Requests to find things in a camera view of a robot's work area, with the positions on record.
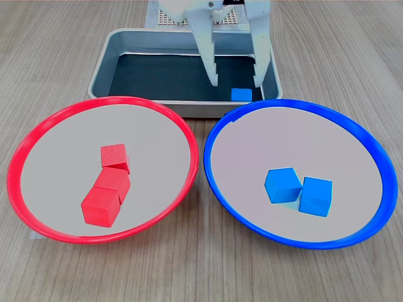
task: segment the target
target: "black tray bottom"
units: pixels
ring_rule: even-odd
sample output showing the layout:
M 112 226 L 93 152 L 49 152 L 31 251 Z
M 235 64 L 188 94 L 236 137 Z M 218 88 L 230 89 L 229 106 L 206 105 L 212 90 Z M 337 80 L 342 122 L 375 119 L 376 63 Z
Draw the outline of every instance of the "black tray bottom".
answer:
M 216 57 L 218 87 L 208 80 L 202 59 L 187 55 L 122 55 L 110 96 L 137 96 L 158 101 L 230 101 L 232 88 L 252 89 L 253 101 L 263 99 L 254 87 L 254 59 Z

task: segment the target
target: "stacked red cubes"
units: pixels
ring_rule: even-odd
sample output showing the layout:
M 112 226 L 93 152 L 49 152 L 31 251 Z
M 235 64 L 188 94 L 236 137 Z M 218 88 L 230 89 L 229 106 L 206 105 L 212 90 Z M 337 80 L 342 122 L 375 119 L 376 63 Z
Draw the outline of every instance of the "stacked red cubes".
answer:
M 101 147 L 102 171 L 81 203 L 84 221 L 110 228 L 130 189 L 130 168 L 124 144 Z

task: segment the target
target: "wood grain surface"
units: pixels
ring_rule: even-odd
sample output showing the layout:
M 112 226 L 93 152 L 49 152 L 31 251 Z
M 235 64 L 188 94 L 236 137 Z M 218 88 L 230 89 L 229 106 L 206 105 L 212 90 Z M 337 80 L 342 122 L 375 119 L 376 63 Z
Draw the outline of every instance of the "wood grain surface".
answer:
M 0 301 L 402 301 L 402 198 L 361 244 L 295 249 L 229 215 L 202 162 L 181 206 L 136 236 L 85 246 L 30 239 L 6 189 L 16 147 L 47 116 L 88 98 L 106 35 L 144 26 L 146 9 L 143 1 L 0 1 Z M 272 9 L 284 97 L 363 125 L 402 179 L 403 3 L 278 1 Z M 202 155 L 215 121 L 188 122 Z

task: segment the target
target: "small blue cube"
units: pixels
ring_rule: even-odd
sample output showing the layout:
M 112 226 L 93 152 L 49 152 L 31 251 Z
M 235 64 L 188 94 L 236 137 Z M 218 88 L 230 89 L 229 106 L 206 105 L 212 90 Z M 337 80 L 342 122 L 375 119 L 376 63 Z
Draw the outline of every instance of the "small blue cube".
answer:
M 332 203 L 332 182 L 305 177 L 301 194 L 300 212 L 327 217 Z
M 234 102 L 251 102 L 252 101 L 252 89 L 231 89 L 231 101 Z
M 296 201 L 302 185 L 293 168 L 270 170 L 264 183 L 271 203 Z

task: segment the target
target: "white robotic arm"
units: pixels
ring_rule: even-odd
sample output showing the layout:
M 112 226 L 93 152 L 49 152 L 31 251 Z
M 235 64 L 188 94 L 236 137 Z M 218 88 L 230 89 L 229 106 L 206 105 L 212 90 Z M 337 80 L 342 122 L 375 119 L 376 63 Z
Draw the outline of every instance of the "white robotic arm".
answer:
M 188 20 L 213 86 L 219 84 L 212 40 L 213 22 L 222 21 L 236 4 L 245 5 L 254 49 L 254 83 L 260 87 L 270 64 L 270 0 L 159 0 L 160 10 L 175 23 Z

